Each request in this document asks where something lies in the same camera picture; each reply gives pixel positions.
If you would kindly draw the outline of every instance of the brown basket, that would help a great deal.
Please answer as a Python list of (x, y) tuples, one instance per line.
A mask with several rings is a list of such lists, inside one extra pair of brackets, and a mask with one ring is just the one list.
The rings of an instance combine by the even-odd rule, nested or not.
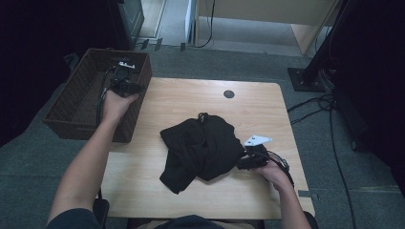
[[(96, 103), (102, 78), (122, 60), (134, 63), (137, 68), (131, 81), (147, 88), (152, 77), (148, 53), (89, 49), (43, 122), (60, 138), (88, 140), (96, 130)], [(107, 73), (105, 87), (110, 84), (112, 76), (112, 73)], [(114, 142), (131, 141), (145, 93), (139, 95), (120, 120)]]

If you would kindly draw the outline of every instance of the floor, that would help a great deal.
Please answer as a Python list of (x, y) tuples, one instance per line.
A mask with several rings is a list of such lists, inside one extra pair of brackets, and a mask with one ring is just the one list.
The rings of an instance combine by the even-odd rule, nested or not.
[[(186, 43), (188, 47), (193, 47), (186, 42), (185, 36), (188, 0), (143, 0), (142, 5), (145, 23), (139, 42), (149, 39), (150, 44), (156, 44), (161, 39), (161, 44), (165, 46), (180, 47), (181, 43)], [(200, 18), (200, 46), (208, 40), (209, 24), (210, 18)], [(303, 55), (290, 24), (214, 18), (212, 39), (204, 49), (312, 57), (328, 30), (324, 28)]]

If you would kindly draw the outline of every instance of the gray carpet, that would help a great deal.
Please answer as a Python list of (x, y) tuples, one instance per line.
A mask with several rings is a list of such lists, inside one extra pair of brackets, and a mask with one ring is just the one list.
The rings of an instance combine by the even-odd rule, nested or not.
[[(310, 59), (281, 55), (149, 47), (154, 77), (221, 79), (278, 83), (287, 107), (320, 93), (293, 90), (287, 67), (305, 68)], [(59, 139), (42, 118), (50, 101), (27, 131), (0, 149), (0, 228), (44, 228), (65, 168), (85, 143)], [(290, 113), (290, 120), (318, 109), (309, 104)], [(292, 126), (313, 196), (320, 228), (352, 228), (343, 182), (330, 141), (330, 114), (315, 114)], [(369, 153), (351, 148), (350, 133), (339, 111), (332, 113), (337, 157), (349, 186), (357, 228), (403, 228), (405, 199), (395, 186), (389, 168)], [(125, 228), (126, 219), (108, 219), (107, 228)], [(280, 221), (266, 221), (267, 228), (281, 228)]]

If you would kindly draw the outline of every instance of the black fabric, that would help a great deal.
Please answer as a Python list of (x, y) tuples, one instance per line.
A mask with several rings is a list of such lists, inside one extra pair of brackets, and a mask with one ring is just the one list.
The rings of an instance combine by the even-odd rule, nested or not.
[(203, 117), (189, 118), (160, 132), (169, 149), (160, 180), (175, 194), (195, 177), (208, 181), (229, 172), (245, 155), (232, 125), (216, 115)]
[(221, 229), (223, 227), (215, 224), (214, 222), (201, 218), (199, 216), (191, 215), (177, 219), (171, 219), (156, 229), (175, 229), (175, 228), (200, 228), (200, 229)]
[(47, 229), (100, 229), (95, 215), (88, 209), (75, 208), (56, 216)]

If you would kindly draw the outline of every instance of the person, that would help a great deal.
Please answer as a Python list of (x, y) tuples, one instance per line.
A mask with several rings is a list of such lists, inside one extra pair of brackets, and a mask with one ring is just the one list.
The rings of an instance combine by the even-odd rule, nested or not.
[[(60, 180), (53, 198), (47, 229), (100, 228), (93, 214), (93, 203), (104, 177), (116, 127), (129, 105), (137, 98), (137, 94), (121, 97), (107, 91), (99, 126)], [(293, 186), (277, 164), (270, 161), (266, 166), (254, 171), (263, 175), (279, 192), (283, 228), (310, 228)], [(173, 219), (164, 225), (166, 228), (176, 225), (189, 228), (196, 225), (200, 228), (223, 228), (198, 216)]]

